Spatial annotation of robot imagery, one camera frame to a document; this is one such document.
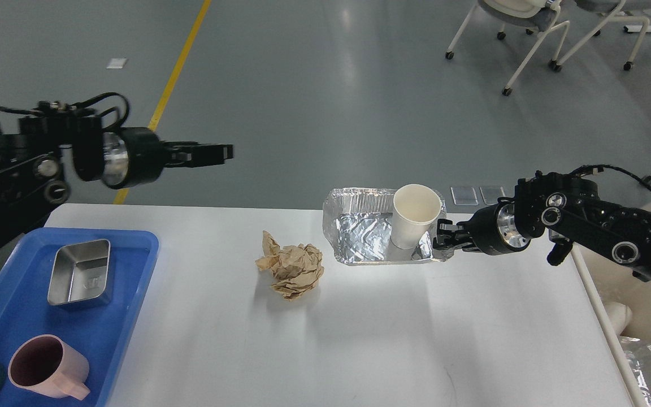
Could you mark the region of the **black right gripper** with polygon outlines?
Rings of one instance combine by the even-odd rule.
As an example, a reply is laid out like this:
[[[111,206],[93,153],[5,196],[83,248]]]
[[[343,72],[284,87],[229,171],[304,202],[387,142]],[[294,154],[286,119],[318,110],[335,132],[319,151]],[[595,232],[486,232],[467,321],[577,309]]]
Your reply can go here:
[[[432,249],[499,256],[523,252],[530,243],[530,238],[517,230],[514,204],[509,202],[480,209],[467,221],[439,220]]]

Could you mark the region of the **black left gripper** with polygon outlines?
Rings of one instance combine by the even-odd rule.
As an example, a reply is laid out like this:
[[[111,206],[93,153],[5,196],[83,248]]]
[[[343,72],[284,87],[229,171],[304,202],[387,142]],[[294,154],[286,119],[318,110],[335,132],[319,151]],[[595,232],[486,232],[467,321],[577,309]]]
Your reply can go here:
[[[104,167],[101,180],[111,189],[152,183],[164,168],[223,165],[233,159],[232,144],[168,142],[147,127],[122,127],[103,134]]]

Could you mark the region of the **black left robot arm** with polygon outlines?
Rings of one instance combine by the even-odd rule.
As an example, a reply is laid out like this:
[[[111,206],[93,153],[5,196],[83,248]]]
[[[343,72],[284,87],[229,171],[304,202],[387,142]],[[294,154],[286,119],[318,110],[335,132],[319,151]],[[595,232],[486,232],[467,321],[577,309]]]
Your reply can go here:
[[[165,169],[222,165],[232,144],[163,141],[147,127],[125,127],[129,101],[97,111],[106,92],[73,104],[40,101],[32,109],[0,106],[0,248],[41,227],[71,195],[62,163],[70,150],[75,175],[121,190],[152,183]]]

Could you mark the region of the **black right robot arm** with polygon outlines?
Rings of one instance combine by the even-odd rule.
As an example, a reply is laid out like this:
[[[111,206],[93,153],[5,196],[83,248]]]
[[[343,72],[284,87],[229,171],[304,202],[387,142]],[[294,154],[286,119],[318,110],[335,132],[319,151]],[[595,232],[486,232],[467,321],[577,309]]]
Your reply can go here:
[[[548,233],[553,249],[547,261],[560,265],[579,244],[651,282],[651,211],[607,202],[587,175],[607,170],[589,164],[567,173],[536,172],[519,179],[512,197],[476,211],[470,219],[454,223],[437,220],[431,247],[437,252],[485,253],[499,256],[523,252],[532,240]],[[651,183],[627,170],[611,170],[633,178],[651,193]]]

